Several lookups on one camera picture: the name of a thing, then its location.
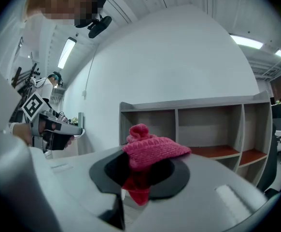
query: gray shelf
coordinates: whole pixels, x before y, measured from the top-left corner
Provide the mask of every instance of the gray shelf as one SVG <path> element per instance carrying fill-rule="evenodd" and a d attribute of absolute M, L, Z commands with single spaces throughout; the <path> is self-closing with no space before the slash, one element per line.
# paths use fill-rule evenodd
<path fill-rule="evenodd" d="M 217 160 L 257 185 L 269 153 L 271 107 L 267 91 L 254 96 L 220 97 L 144 104 L 120 103 L 119 143 L 132 125 L 168 137 L 192 153 Z"/>

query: pink knit hat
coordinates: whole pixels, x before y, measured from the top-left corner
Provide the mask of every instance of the pink knit hat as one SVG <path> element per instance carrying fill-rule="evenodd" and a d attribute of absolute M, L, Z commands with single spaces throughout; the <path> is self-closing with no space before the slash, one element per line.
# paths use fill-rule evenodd
<path fill-rule="evenodd" d="M 129 166 L 141 171 L 163 159 L 191 153 L 191 150 L 166 137 L 149 134 L 144 124 L 132 126 L 126 138 L 128 145 L 122 148 L 129 155 Z"/>

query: ceiling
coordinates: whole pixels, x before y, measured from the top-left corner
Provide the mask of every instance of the ceiling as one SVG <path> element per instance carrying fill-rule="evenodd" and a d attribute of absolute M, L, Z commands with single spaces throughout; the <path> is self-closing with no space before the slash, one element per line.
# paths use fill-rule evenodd
<path fill-rule="evenodd" d="M 281 58 L 274 55 L 281 49 L 281 19 L 266 0 L 107 0 L 102 16 L 111 16 L 112 23 L 94 39 L 89 39 L 86 28 L 56 25 L 41 16 L 40 29 L 36 30 L 40 37 L 36 58 L 48 73 L 60 70 L 65 83 L 69 83 L 98 44 L 119 28 L 149 13 L 189 3 L 211 16 L 230 34 L 264 43 L 260 50 L 240 46 L 257 79 L 271 80 L 281 74 Z M 76 39 L 77 44 L 61 70 L 57 65 L 68 37 Z"/>

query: white wall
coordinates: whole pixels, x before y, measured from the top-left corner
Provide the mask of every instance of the white wall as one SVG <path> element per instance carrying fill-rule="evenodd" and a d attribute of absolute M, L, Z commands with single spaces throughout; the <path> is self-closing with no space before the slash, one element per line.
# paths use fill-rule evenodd
<path fill-rule="evenodd" d="M 270 97 L 274 97 L 270 82 L 266 82 L 264 80 L 256 80 L 256 81 L 257 81 L 258 89 L 260 90 L 260 92 L 263 92 L 266 90 L 266 91 L 268 91 Z"/>
<path fill-rule="evenodd" d="M 118 146 L 119 103 L 254 95 L 255 77 L 229 34 L 193 5 L 150 14 L 99 46 L 65 93 L 68 116 L 84 112 L 91 147 Z"/>

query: white sleeve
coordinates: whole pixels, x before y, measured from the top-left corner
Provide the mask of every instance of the white sleeve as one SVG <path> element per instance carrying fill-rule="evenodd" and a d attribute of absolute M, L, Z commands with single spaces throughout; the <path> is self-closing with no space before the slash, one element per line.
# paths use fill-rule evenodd
<path fill-rule="evenodd" d="M 41 97 L 43 99 L 49 99 L 50 100 L 50 96 L 51 96 L 52 92 L 53 92 L 53 85 L 52 84 L 45 84 L 42 87 Z"/>

